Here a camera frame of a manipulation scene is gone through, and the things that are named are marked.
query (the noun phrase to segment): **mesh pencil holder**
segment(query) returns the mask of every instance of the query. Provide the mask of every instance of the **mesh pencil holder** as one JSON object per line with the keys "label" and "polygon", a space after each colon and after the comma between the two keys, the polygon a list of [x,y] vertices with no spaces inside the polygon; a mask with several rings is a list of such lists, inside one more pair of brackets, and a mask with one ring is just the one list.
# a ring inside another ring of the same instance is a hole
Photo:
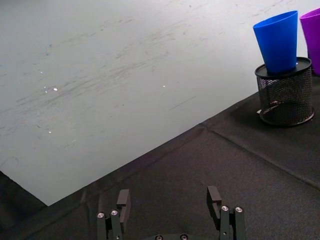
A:
{"label": "mesh pencil holder", "polygon": [[297,57],[295,69],[285,73],[270,74],[266,66],[255,70],[261,112],[267,124],[290,127],[310,120],[312,107],[311,60]]}

